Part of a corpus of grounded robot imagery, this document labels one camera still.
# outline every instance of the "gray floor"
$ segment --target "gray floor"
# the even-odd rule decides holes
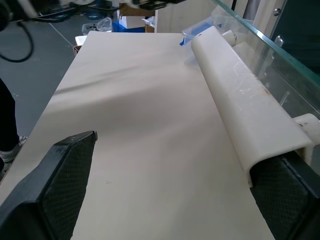
[[[72,44],[82,35],[84,23],[75,16],[54,26]],[[34,54],[26,62],[10,63],[0,59],[0,77],[16,101],[18,134],[29,136],[60,81],[75,58],[72,47],[48,23],[26,24],[35,43]],[[21,58],[29,50],[25,33],[15,24],[0,32],[0,52],[10,58]]]

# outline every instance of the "white sheet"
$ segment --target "white sheet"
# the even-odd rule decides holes
[[[273,239],[180,34],[90,32],[0,185],[97,130],[74,240]]]

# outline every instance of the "blue plastic part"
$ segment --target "blue plastic part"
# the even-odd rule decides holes
[[[144,27],[136,27],[136,28],[125,28],[121,24],[118,24],[118,21],[114,21],[112,23],[113,32],[115,33],[144,33]]]

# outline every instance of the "white plastic roller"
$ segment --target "white plastic roller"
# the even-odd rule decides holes
[[[313,148],[313,141],[214,26],[191,46],[250,187],[250,169],[258,162]]]

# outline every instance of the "black cable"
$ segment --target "black cable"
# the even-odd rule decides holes
[[[20,28],[22,28],[24,30],[24,32],[26,33],[26,35],[27,35],[27,37],[28,37],[28,39],[30,41],[30,51],[27,54],[27,56],[25,56],[24,58],[21,58],[21,59],[17,59],[17,60],[8,58],[6,56],[3,56],[0,53],[0,58],[3,59],[3,60],[8,61],[10,63],[22,63],[22,62],[28,60],[32,56],[32,54],[34,53],[34,48],[35,48],[35,44],[34,44],[34,41],[32,39],[32,36],[31,36],[30,32],[28,31],[28,29],[26,28],[26,26],[21,21],[18,21],[16,23],[16,25],[19,26]]]
[[[49,19],[49,18],[52,18],[52,17],[56,17],[56,16],[59,16],[61,14],[67,14],[67,13],[71,13],[73,11],[78,11],[79,8],[76,8],[76,7],[73,7],[73,8],[69,8],[69,9],[66,9],[66,10],[62,10],[62,11],[58,11],[58,12],[54,12],[54,13],[50,13],[50,14],[46,14],[46,15],[41,15],[41,16],[38,16],[37,18],[38,19]]]
[[[99,10],[99,11],[106,11],[106,12],[115,12],[117,10],[119,10],[119,7],[113,7],[113,8],[102,8],[102,7],[97,7],[97,6],[88,6],[89,9],[95,9],[95,10]]]
[[[33,22],[40,22],[40,23],[52,23],[52,24],[56,24],[56,23],[62,23],[65,20],[68,20],[69,18],[71,18],[74,14],[70,14],[70,15],[66,15],[63,18],[60,19],[50,19],[50,18],[41,18],[41,17],[34,17],[31,18],[30,20]]]

